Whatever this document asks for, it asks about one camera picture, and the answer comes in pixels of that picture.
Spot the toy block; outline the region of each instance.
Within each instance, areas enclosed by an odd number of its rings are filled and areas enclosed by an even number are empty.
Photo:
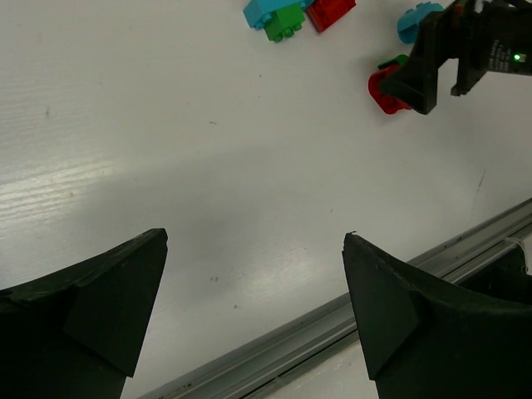
[[[272,19],[272,12],[294,4],[305,10],[313,2],[314,0],[250,0],[244,9],[244,15],[249,27],[262,29]]]
[[[443,11],[445,8],[437,2],[420,2],[416,8],[407,10],[397,22],[397,34],[405,44],[416,42],[419,33],[419,24],[434,11]]]
[[[408,56],[406,56],[405,54],[399,54],[397,57],[392,58],[391,60],[380,63],[379,65],[377,65],[377,68],[380,71],[382,69],[388,68],[391,65],[402,65],[406,61],[408,61]]]
[[[316,0],[308,7],[307,14],[321,33],[356,5],[355,0]]]
[[[399,101],[397,98],[389,96],[387,94],[382,94],[379,91],[379,83],[392,72],[394,72],[399,67],[398,64],[390,65],[388,68],[382,69],[381,71],[375,72],[370,76],[367,83],[367,89],[369,94],[373,97],[373,100],[381,107],[381,109],[388,115],[395,114],[399,110],[411,110],[407,104],[402,101]]]
[[[272,12],[272,19],[264,25],[264,31],[270,41],[281,42],[301,29],[304,21],[303,10],[299,4],[294,4]]]

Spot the green block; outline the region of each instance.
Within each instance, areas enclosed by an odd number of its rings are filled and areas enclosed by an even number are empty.
[[[404,54],[399,54],[397,57],[392,58],[391,60],[388,60],[386,62],[383,62],[377,66],[379,70],[388,68],[391,65],[402,65],[408,60],[408,56],[405,56]]]
[[[272,12],[272,19],[264,25],[264,31],[272,42],[281,42],[301,29],[305,14],[299,3]]]

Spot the blue toy block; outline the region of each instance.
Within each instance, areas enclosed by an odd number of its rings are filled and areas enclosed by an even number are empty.
[[[249,27],[262,29],[272,19],[272,12],[294,4],[299,4],[305,10],[313,2],[314,0],[251,0],[244,9],[244,15]]]
[[[445,8],[437,2],[420,2],[416,8],[411,8],[403,14],[397,22],[397,34],[405,44],[416,42],[419,33],[419,24],[427,15],[434,11],[443,11]]]

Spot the metal rail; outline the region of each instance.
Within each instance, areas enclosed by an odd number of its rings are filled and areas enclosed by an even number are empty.
[[[409,264],[452,283],[477,273],[532,234],[532,199],[414,258]],[[237,399],[344,338],[356,337],[348,293],[237,351],[187,374],[167,395],[145,399]]]

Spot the red block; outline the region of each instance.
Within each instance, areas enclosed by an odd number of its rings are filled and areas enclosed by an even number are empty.
[[[392,72],[394,72],[400,65],[391,65],[388,68],[382,69],[378,72],[375,72],[370,76],[369,82],[367,83],[367,89],[369,94],[372,95],[373,100],[382,108],[384,112],[388,115],[395,114],[399,110],[411,110],[407,104],[402,101],[399,101],[396,97],[389,96],[387,94],[382,94],[379,91],[379,83]]]
[[[316,0],[307,14],[318,32],[323,32],[356,5],[355,0]]]

